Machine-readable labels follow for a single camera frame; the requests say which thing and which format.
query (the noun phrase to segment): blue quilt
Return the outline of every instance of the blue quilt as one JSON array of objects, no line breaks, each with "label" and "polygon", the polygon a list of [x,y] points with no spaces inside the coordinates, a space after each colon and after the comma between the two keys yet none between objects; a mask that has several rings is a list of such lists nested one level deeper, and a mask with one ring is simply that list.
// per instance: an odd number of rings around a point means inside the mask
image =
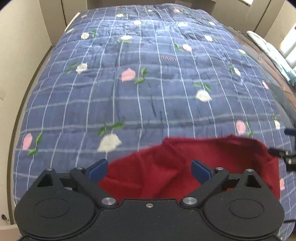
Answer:
[{"label": "blue quilt", "polygon": [[[283,130],[262,70],[206,12],[176,4],[89,10],[62,36],[29,99],[15,202],[46,167],[112,162],[175,136],[235,134],[291,150]],[[279,166],[281,203],[293,219],[293,173]],[[283,226],[280,237],[292,229]]]}]

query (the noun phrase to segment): flower pattern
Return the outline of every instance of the flower pattern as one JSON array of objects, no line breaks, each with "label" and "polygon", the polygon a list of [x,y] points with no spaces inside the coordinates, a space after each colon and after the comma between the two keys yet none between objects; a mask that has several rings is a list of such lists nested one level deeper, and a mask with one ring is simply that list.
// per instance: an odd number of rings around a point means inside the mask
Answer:
[{"label": "flower pattern", "polygon": [[233,68],[233,70],[239,77],[241,76],[241,73],[237,68]]},{"label": "flower pattern", "polygon": [[212,26],[216,26],[216,24],[212,21],[209,21],[209,24],[212,25]]},{"label": "flower pattern", "polygon": [[134,25],[141,25],[142,22],[141,22],[140,20],[135,20],[135,21],[133,22],[133,24],[134,24]]},{"label": "flower pattern", "polygon": [[89,38],[89,33],[83,33],[83,34],[81,34],[81,38],[82,38],[83,40],[88,39],[88,38]]},{"label": "flower pattern", "polygon": [[209,93],[205,90],[199,90],[197,93],[196,93],[196,96],[195,96],[196,99],[199,99],[200,101],[202,102],[207,102],[207,101],[211,101],[212,98],[211,96],[209,95]]},{"label": "flower pattern", "polygon": [[274,124],[275,124],[277,130],[279,130],[281,128],[281,124],[277,120],[274,120]]},{"label": "flower pattern", "polygon": [[183,44],[182,47],[183,47],[183,49],[185,49],[186,51],[192,52],[192,48],[191,48],[188,44]]},{"label": "flower pattern", "polygon": [[236,122],[236,128],[239,135],[245,134],[247,131],[246,125],[242,120]]},{"label": "flower pattern", "polygon": [[24,137],[24,140],[22,142],[22,150],[28,150],[31,143],[32,143],[32,140],[33,140],[33,136],[31,133],[27,134],[25,137]]},{"label": "flower pattern", "polygon": [[207,36],[207,35],[204,35],[204,36],[207,41],[209,41],[209,42],[213,41],[213,38],[211,36]]},{"label": "flower pattern", "polygon": [[239,49],[238,51],[241,52],[242,54],[246,54],[246,51],[244,51],[242,49]]},{"label": "flower pattern", "polygon": [[178,23],[178,27],[188,27],[187,23]]},{"label": "flower pattern", "polygon": [[78,65],[76,68],[76,72],[78,74],[81,74],[83,71],[86,71],[86,70],[87,70],[87,63],[82,63],[82,64]]},{"label": "flower pattern", "polygon": [[132,69],[128,68],[127,70],[123,71],[121,74],[121,81],[130,81],[133,80],[136,77],[136,72]]},{"label": "flower pattern", "polygon": [[122,142],[116,134],[108,134],[101,140],[98,152],[111,152],[114,151]]},{"label": "flower pattern", "polygon": [[129,36],[129,35],[124,35],[124,36],[121,36],[121,40],[130,40],[132,39],[133,37],[132,36]]},{"label": "flower pattern", "polygon": [[263,86],[265,87],[265,89],[269,89],[268,85],[265,83],[265,81],[262,81]]}]

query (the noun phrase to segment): pink flower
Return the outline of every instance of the pink flower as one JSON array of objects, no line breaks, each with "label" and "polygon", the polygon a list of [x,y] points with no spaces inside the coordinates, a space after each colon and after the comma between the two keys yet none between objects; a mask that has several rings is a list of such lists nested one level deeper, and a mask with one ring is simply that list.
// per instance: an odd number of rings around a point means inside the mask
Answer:
[{"label": "pink flower", "polygon": [[237,132],[239,135],[245,134],[246,133],[246,125],[244,124],[244,122],[242,120],[238,120],[236,123],[236,128],[237,128]]},{"label": "pink flower", "polygon": [[32,134],[29,133],[24,137],[24,140],[22,142],[22,150],[28,150],[31,143],[32,143],[33,137]]},{"label": "pink flower", "polygon": [[132,69],[128,68],[127,70],[123,71],[121,74],[121,81],[130,81],[133,80],[136,76],[136,72],[133,71]]},{"label": "pink flower", "polygon": [[188,44],[183,44],[182,47],[183,47],[183,49],[185,49],[186,51],[192,52],[192,48],[191,48]]},{"label": "pink flower", "polygon": [[264,86],[266,89],[269,89],[269,88],[268,88],[268,85],[267,85],[264,81],[262,81],[262,84],[263,84],[263,86]]},{"label": "pink flower", "polygon": [[282,191],[282,190],[285,190],[285,181],[284,181],[283,178],[281,178],[281,179],[279,180],[279,188],[280,188],[281,191]]}]

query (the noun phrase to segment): silver screw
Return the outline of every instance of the silver screw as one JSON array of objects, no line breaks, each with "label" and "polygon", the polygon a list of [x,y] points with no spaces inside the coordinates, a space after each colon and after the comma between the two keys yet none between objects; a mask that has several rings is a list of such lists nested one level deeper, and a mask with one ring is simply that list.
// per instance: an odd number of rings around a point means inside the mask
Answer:
[{"label": "silver screw", "polygon": [[187,204],[187,205],[193,205],[197,203],[197,199],[194,197],[185,197],[183,199],[183,203]]},{"label": "silver screw", "polygon": [[154,205],[152,203],[147,203],[146,207],[153,207]]},{"label": "silver screw", "polygon": [[113,205],[114,203],[116,203],[116,199],[112,197],[105,197],[102,199],[102,204],[104,205]]}]

